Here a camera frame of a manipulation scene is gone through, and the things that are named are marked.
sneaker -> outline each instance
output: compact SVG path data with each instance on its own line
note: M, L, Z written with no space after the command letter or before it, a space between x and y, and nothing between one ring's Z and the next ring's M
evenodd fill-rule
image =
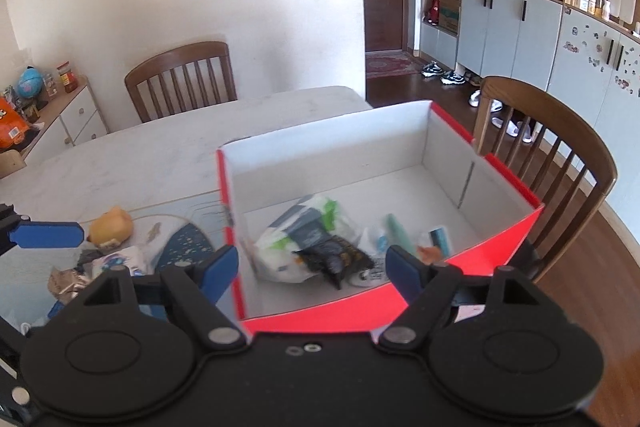
M475 90L469 99L469 105L471 107L478 107L480 105L480 90ZM493 100L491 102L491 112L500 111L502 109L502 102L500 100Z
M502 127L503 124L503 120L501 120L500 118L492 118L491 122L498 128L500 129ZM507 126L507 134L511 137L516 137L518 135L518 133L520 132L520 127L522 126L522 122L518 122L518 124L514 124L512 121L509 122L509 125ZM524 132L524 136L522 137L522 141L524 143L531 143L533 141L533 138L531 136L531 130L529 128L529 126L527 125L527 128Z
M440 77L440 81L445 86L450 86L451 84L464 84L466 82L465 77L461 74L457 74L455 71L449 71L449 73L445 73Z
M444 70L438 65L435 60L432 60L429 64L422 68L422 74L427 78L432 76L440 76L444 73Z

screw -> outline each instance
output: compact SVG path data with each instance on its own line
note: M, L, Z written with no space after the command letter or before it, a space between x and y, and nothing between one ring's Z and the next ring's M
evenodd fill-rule
M23 387L14 387L11 391L11 397L14 399L14 402L18 405L25 406L29 403L31 397L29 396L29 391L27 391Z
M392 344L409 344L415 340L417 335L411 328L393 326L385 330L382 336Z
M284 352L292 357L301 357L305 354L305 350L299 346L289 346L284 350Z
M317 353L318 351L322 351L322 346L320 344L305 344L305 351L308 353Z
M209 340L216 344L233 344L240 340L240 331L234 328L216 328L209 331Z

orange bag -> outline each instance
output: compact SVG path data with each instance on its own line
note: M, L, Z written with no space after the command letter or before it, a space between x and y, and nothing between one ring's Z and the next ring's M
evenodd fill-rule
M0 97L0 148L7 149L24 140L24 133L30 129L4 98Z

doormat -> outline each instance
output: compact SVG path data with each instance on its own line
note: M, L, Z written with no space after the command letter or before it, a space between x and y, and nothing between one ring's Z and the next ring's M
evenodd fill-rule
M422 63L408 52L367 53L367 79L420 73Z

door handle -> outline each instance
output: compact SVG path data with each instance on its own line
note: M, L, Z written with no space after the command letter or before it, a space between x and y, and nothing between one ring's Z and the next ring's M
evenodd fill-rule
M616 71L620 71L620 64L622 63L622 55L625 54L625 47L620 46L620 58L618 59L618 65L616 66Z
M611 62L611 55L613 54L613 44L614 44L614 40L611 39L611 45L609 46L609 55L607 56L607 66L609 66L609 63Z

